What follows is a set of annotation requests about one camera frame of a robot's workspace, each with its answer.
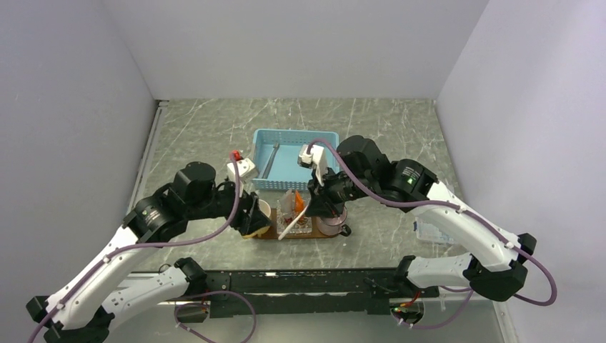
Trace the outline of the brown oval wooden tray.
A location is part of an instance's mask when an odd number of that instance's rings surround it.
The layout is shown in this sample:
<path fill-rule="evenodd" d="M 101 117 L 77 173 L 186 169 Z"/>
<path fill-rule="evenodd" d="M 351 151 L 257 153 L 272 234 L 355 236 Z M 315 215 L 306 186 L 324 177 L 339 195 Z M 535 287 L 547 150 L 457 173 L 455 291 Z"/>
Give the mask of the brown oval wooden tray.
<path fill-rule="evenodd" d="M 326 234 L 320 232 L 320 230 L 316 226 L 313 226 L 312 231 L 310 233 L 287 234 L 283 238 L 283 240 L 285 240 L 285 239 L 328 239 L 328 238 L 334 238 L 337 236 L 348 237 L 351 233 L 352 233 L 351 229 L 346 224 L 342 225 L 341 227 L 338 227 L 337 233 L 333 234 L 333 235 L 326 235 Z M 277 229 L 275 227 L 270 227 L 270 228 L 268 228 L 268 230 L 265 233 L 263 233 L 259 236 L 256 236 L 254 238 L 255 239 L 266 239 L 266 240 L 278 240 L 279 235 L 278 235 Z"/>

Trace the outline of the mauve ceramic mug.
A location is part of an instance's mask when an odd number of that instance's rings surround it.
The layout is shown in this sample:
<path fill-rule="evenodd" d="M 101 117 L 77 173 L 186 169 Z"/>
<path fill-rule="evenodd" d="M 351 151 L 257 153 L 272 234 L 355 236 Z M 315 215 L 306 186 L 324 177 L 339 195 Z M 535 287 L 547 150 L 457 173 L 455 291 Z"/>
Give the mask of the mauve ceramic mug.
<path fill-rule="evenodd" d="M 346 223 L 348 211 L 346 207 L 343 207 L 342 213 L 337 217 L 332 218 L 317 218 L 317 228 L 320 233 L 328 237 L 334 237 L 342 235 L 348 237 L 351 235 L 352 230 Z"/>

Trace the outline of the grey toothbrush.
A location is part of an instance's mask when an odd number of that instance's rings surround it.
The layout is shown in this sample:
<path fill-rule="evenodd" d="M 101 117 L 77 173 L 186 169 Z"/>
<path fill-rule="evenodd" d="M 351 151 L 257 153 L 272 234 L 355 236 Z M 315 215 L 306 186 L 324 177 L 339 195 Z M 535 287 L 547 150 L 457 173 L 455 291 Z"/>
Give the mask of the grey toothbrush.
<path fill-rule="evenodd" d="M 273 145 L 272 153 L 270 154 L 267 164 L 263 170 L 263 174 L 261 176 L 262 179 L 267 179 L 267 177 L 269 176 L 278 150 L 279 150 L 279 143 L 276 142 Z"/>

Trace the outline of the yellow ceramic mug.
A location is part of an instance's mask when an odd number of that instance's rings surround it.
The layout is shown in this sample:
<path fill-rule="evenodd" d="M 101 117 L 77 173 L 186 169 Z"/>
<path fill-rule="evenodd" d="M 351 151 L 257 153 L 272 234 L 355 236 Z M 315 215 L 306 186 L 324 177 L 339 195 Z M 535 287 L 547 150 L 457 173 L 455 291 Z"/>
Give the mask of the yellow ceramic mug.
<path fill-rule="evenodd" d="M 255 204 L 246 214 L 240 233 L 244 239 L 253 238 L 265 233 L 271 225 L 271 219 L 262 211 L 259 204 Z"/>

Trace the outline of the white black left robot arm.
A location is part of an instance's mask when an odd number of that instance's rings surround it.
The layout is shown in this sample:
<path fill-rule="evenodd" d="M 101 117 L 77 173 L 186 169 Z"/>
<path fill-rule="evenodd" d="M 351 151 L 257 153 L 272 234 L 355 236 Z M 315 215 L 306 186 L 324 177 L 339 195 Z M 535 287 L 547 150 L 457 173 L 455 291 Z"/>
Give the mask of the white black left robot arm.
<path fill-rule="evenodd" d="M 119 285 L 156 251 L 179 246 L 177 237 L 192 221 L 223 218 L 224 228 L 243 237 L 270 225 L 258 195 L 244 190 L 258 174 L 254 163 L 232 156 L 227 167 L 227 178 L 216 183 L 213 166 L 191 162 L 171 182 L 139 200 L 109 243 L 68 284 L 27 303 L 37 324 L 34 333 L 46 342 L 103 342 L 123 322 L 160 302 L 200 298 L 209 280 L 190 257 L 134 286 Z"/>

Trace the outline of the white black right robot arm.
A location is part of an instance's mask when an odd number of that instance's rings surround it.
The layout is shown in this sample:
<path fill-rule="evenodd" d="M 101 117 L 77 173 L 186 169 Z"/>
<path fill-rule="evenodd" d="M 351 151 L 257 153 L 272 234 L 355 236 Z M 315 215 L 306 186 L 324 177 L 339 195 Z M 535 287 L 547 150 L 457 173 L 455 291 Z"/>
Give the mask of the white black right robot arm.
<path fill-rule="evenodd" d="M 504 302 L 523 288 L 535 238 L 496 227 L 418 161 L 392 161 L 373 140 L 356 135 L 337 148 L 315 139 L 301 148 L 298 162 L 312 170 L 309 216 L 338 219 L 346 215 L 347 202 L 371 197 L 437 227 L 465 248 L 455 257 L 404 257 L 393 279 L 403 297 L 419 289 L 450 286 L 469 287 Z"/>

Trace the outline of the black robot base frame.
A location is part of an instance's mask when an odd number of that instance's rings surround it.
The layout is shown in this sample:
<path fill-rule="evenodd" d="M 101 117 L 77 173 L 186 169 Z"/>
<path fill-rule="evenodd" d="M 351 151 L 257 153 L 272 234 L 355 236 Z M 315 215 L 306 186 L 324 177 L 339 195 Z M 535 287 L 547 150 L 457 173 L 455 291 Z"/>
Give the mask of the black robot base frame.
<path fill-rule="evenodd" d="M 394 268 L 207 270 L 182 299 L 203 299 L 212 319 L 249 314 L 363 312 L 388 315 L 401 302 L 422 304 L 439 289 L 418 289 Z"/>

